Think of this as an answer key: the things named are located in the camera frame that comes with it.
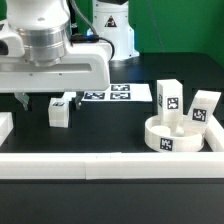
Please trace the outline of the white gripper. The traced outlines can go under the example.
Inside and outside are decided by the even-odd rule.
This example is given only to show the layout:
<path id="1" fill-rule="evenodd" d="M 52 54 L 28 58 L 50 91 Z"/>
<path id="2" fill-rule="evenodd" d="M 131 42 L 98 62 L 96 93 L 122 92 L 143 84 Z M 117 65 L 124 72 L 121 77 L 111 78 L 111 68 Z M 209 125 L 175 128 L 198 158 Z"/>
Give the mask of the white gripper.
<path id="1" fill-rule="evenodd" d="M 26 30 L 0 23 L 0 93 L 15 93 L 30 111 L 26 93 L 105 90 L 112 53 L 104 41 L 72 42 L 67 24 Z M 76 93 L 74 110 L 81 108 L 83 97 L 83 92 Z"/>

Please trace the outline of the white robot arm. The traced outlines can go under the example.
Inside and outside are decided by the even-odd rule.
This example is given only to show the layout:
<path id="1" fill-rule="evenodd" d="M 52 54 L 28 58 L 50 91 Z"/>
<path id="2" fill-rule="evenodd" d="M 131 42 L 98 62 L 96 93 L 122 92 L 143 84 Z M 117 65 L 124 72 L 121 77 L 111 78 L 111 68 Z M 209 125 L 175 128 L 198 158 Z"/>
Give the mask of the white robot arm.
<path id="1" fill-rule="evenodd" d="M 110 66 L 139 56 L 129 25 L 129 0 L 92 0 L 89 30 L 74 31 L 83 14 L 75 0 L 6 0 L 0 21 L 0 93 L 29 106 L 32 92 L 104 90 Z"/>

